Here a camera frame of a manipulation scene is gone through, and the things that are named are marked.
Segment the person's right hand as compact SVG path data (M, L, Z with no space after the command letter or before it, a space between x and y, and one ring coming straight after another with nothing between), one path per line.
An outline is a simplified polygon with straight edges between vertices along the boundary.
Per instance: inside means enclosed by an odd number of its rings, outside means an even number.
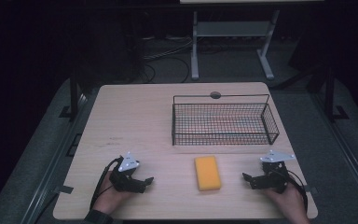
M289 183L283 193L273 189L264 189L263 193L275 203L289 222L293 217L308 217L303 198L293 184Z

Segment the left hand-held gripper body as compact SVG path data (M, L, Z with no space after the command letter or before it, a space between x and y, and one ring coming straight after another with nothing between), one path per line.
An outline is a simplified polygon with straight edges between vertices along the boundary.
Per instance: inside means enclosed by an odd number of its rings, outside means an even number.
M117 165L113 169L109 180L116 191L132 192L132 188L139 186L131 177L139 166L139 162L128 152L125 156L115 159Z

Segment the grey metal desk frame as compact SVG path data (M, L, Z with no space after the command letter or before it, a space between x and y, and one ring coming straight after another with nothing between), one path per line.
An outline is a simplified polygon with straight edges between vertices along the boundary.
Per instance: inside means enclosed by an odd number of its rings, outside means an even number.
M192 50L190 53L191 78L200 78L198 40L201 37L264 37L264 45L256 51L267 80L275 76L267 59L269 44L273 37L280 11L275 10L269 21L200 21L198 12L193 12Z

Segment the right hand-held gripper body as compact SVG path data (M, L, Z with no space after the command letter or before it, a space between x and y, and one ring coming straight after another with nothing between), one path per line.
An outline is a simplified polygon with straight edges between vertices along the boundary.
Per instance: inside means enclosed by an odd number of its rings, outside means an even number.
M270 150L260 158L262 170L261 189L276 189L279 193L284 192L289 179L285 162L293 160L296 156L276 150Z

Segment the person's left hand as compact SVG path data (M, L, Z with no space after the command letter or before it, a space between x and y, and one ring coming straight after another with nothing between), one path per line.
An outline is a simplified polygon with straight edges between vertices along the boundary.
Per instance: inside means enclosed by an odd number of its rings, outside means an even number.
M110 172L108 172L99 189L98 198L96 199L93 210L102 212L106 215L112 215L126 200L132 195L127 191L116 191L109 180Z

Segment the metal floor rail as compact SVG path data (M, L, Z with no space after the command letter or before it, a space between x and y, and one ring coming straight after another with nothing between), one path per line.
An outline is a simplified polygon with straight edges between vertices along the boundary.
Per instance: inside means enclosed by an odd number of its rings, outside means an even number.
M72 118L72 107L69 106L72 98L67 101L58 97L53 99L48 113L42 118L41 126L37 128L30 144L32 152L25 164L27 171L34 172L36 185L21 224L35 224L48 202L57 195L55 189L62 186L71 163L71 158L66 161L66 154L83 130L78 118L83 117L87 101L83 93L76 98L78 113Z
M358 185L358 160L356 159L355 155L351 151L351 147L349 143L346 141L344 135L340 131L337 126L337 119L330 119L326 112L324 111L324 102L322 101L321 97L318 94L311 95L312 101L315 103L315 106L320 111L323 116L323 120L326 123L327 127L329 128L330 132L334 136L335 140L337 141L341 153L343 154L343 158L351 173Z

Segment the yellow sponge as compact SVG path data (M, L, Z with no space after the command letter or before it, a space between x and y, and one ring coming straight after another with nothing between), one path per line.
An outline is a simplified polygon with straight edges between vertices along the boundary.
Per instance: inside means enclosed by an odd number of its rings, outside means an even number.
M221 189L221 179L215 156L195 159L198 187L200 191Z

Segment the black metal stand post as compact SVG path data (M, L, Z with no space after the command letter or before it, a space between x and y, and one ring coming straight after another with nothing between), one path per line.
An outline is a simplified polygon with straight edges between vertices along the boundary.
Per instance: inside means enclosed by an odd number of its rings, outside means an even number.
M318 93L324 88L324 114L331 122L337 119L348 119L349 116L340 105L334 105L335 76L331 66L319 65L311 73L307 90Z
M70 104L66 105L60 114L61 118L68 118L73 121L79 110L79 100L82 90L79 86L79 72L74 70L69 77Z

